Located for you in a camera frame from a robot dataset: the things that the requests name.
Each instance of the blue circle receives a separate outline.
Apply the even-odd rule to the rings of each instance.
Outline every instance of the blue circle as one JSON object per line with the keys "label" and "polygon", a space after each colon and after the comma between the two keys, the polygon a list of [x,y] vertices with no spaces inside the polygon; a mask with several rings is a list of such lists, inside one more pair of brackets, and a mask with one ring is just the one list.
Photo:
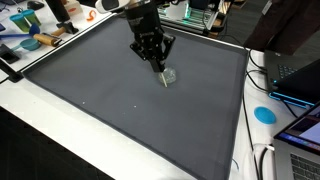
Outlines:
{"label": "blue circle", "polygon": [[276,122],[276,116],[270,109],[266,107],[257,107],[254,109],[254,115],[260,122],[264,124],[273,124]]}

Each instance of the laptop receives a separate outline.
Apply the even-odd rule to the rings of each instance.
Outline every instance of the laptop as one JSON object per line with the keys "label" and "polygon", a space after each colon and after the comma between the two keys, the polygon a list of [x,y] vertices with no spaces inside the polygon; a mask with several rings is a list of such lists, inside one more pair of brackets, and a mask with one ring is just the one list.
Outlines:
{"label": "laptop", "polygon": [[302,108],[320,101],[320,60],[279,56],[271,51],[264,57],[269,97]]}
{"label": "laptop", "polygon": [[320,180],[320,103],[274,137],[279,180]]}

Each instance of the laptop screen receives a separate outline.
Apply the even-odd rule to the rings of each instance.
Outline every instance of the laptop screen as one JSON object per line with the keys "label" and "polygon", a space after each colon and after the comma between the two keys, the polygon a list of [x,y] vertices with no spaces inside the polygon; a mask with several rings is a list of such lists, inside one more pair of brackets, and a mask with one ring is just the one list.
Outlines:
{"label": "laptop screen", "polygon": [[320,104],[280,132],[276,138],[320,154]]}

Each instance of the green object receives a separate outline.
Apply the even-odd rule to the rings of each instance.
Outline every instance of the green object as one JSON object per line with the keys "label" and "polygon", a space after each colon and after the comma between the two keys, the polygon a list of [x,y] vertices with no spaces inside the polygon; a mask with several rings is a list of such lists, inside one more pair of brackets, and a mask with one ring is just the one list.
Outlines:
{"label": "green object", "polygon": [[10,16],[10,20],[14,22],[23,32],[29,32],[30,26],[28,22],[24,19],[22,14],[16,14]]}
{"label": "green object", "polygon": [[34,13],[34,10],[28,9],[28,10],[22,11],[21,14],[30,22],[30,24],[37,24],[38,26],[41,25],[38,17]]}

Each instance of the red object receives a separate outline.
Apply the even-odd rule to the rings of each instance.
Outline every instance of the red object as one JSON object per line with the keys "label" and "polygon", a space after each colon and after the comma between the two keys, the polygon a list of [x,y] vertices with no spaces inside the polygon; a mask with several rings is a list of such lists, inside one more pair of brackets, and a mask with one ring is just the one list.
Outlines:
{"label": "red object", "polygon": [[68,10],[68,12],[73,12],[75,10],[77,10],[77,8],[71,8],[71,9]]}

